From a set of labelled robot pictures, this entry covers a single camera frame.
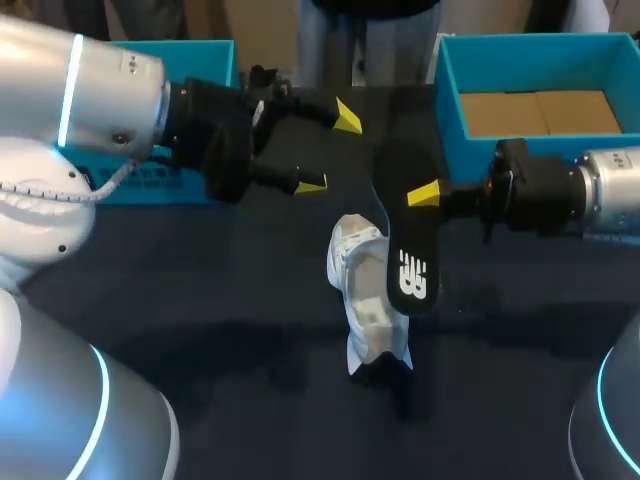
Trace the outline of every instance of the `person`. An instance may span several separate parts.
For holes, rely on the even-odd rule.
[[[441,8],[440,0],[298,0],[298,83],[350,86],[356,44],[366,85],[424,83]]]
[[[108,0],[118,15],[128,40],[185,40],[183,0]],[[101,41],[111,40],[105,0],[31,0],[33,20],[81,33]]]

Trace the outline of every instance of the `jeans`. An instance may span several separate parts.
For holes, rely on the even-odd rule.
[[[441,5],[413,17],[364,20],[298,0],[298,81],[303,87],[352,83],[356,41],[364,45],[368,86],[422,84],[440,26]]]

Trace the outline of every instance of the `blue plastic crate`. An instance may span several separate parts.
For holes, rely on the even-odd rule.
[[[167,77],[210,80],[229,87],[240,86],[233,41],[114,42],[115,45],[164,60]],[[126,159],[112,155],[65,149],[64,155],[99,188]],[[108,198],[107,205],[207,204],[204,179],[198,172],[173,170],[149,162],[139,167]]]
[[[451,180],[479,181],[499,140],[469,135],[460,94],[603,90],[622,135],[527,138],[531,153],[571,160],[588,149],[640,145],[639,84],[640,53],[626,33],[444,37],[436,113]]]

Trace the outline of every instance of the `shoe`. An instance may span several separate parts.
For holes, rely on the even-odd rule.
[[[394,310],[387,297],[388,251],[389,239],[360,215],[343,216],[333,229],[327,278],[344,298],[349,375],[385,352],[413,369],[409,317]]]

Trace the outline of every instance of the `black table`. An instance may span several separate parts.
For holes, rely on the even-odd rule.
[[[347,378],[330,232],[344,213],[382,225],[366,173],[385,134],[417,139],[442,167],[431,97],[345,95],[364,140],[283,126],[265,161],[324,169],[327,194],[101,208],[84,250],[28,289],[166,394],[179,479],[572,478],[568,416],[635,311],[640,250],[499,229],[485,246],[476,222],[449,225],[444,297],[411,324],[410,388]]]

